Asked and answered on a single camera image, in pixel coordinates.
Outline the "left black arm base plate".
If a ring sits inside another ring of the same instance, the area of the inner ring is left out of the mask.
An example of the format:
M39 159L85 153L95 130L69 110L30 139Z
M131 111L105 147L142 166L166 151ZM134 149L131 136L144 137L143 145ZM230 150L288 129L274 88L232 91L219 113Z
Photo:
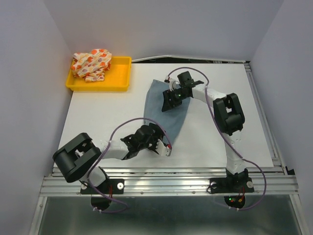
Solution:
M106 179L103 183L101 183L96 188L103 194L123 194L124 193L124 179ZM97 194L97 192L90 186L86 188L81 188L80 193L82 195L93 195Z

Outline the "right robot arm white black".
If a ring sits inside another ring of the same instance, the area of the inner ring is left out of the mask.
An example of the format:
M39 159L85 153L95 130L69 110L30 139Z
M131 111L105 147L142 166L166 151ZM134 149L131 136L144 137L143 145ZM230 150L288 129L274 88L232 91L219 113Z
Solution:
M209 81L194 81L189 71L178 75L178 79L165 78L169 89L163 92L162 112L172 110L183 100L193 98L204 102L210 111L213 122L224 140L226 151L226 176L210 178L207 192L236 193L247 188L250 181L245 159L235 149L241 140L245 116L235 93L225 94L209 87Z

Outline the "light blue denim skirt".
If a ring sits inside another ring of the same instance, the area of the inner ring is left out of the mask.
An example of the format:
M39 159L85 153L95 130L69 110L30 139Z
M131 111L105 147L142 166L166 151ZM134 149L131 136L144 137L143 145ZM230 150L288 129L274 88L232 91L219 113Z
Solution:
M185 99L178 107L162 112L163 92L167 89L168 84L155 79L152 81L146 94L143 116L158 122L166 131L171 143L174 143L184 124L190 98Z

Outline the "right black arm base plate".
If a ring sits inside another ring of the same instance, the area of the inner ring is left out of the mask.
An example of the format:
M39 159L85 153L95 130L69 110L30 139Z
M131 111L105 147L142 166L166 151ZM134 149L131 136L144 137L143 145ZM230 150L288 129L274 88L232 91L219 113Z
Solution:
M211 190L211 194L215 193L253 193L254 187L252 183L252 179L248 177L247 179L243 180L234 180L229 177L225 178L210 178L210 185L207 188L207 191Z

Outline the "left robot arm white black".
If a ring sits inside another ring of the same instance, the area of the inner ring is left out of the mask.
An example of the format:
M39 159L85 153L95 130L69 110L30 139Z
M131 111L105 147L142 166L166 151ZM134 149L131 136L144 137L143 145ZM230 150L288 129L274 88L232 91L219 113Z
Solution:
M163 141L164 137L163 130L150 123L124 138L109 141L101 150L87 133L81 133L57 150L52 158L68 183L81 183L81 194L123 194L125 181L109 178L103 168L96 166L97 160L125 161L145 149L160 156L169 156L171 146Z

